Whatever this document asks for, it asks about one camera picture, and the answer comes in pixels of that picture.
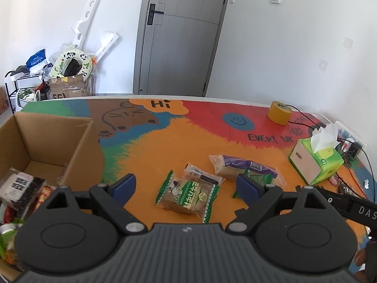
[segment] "white wall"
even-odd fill
[[[377,171],[376,91],[377,0],[228,4],[207,96],[279,100],[339,120],[368,144]]]
[[[25,64],[36,51],[47,56],[71,42],[71,27],[88,0],[0,0],[0,85],[8,70]],[[120,39],[103,57],[98,93],[132,93],[136,34],[141,0],[101,0],[83,49],[96,52],[102,32]]]

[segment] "white tissue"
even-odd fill
[[[335,148],[340,142],[338,139],[338,126],[330,123],[325,128],[315,129],[310,140],[313,153],[329,147]]]

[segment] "tape roll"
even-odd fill
[[[75,59],[81,65],[81,69],[76,75],[82,75],[84,80],[89,76],[92,71],[92,60],[85,52],[78,49],[71,49],[60,54],[55,64],[50,71],[50,77],[52,78],[63,78],[65,75],[62,73],[68,66],[71,59]]]
[[[286,125],[291,118],[292,110],[285,104],[273,101],[267,116],[278,125]]]

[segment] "painted table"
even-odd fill
[[[93,118],[106,160],[103,182],[113,183],[127,173],[135,174],[136,192],[125,207],[149,228],[154,222],[200,222],[195,215],[167,211],[154,203],[171,169],[181,174],[190,162],[214,173],[208,155],[226,154],[274,167],[287,182],[285,191],[305,185],[288,155],[298,139],[309,137],[310,128],[277,125],[267,118],[266,107],[203,99],[91,97],[29,103],[23,111]],[[310,125],[299,112],[293,113],[291,121]],[[369,172],[354,161],[351,173],[344,166],[339,169],[340,176],[362,195],[356,180],[363,184],[365,178],[371,179]],[[321,185],[336,190],[329,181]],[[232,198],[234,190],[235,182],[227,180],[214,202],[210,222],[225,226],[235,218],[235,210],[246,207],[242,200]],[[366,191],[369,198],[373,197],[371,190]],[[364,226],[352,221],[349,224],[363,247],[367,241]]]

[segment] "yellow tape roll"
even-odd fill
[[[281,102],[273,101],[267,116],[278,125],[286,125],[291,115],[292,110],[288,106]]]

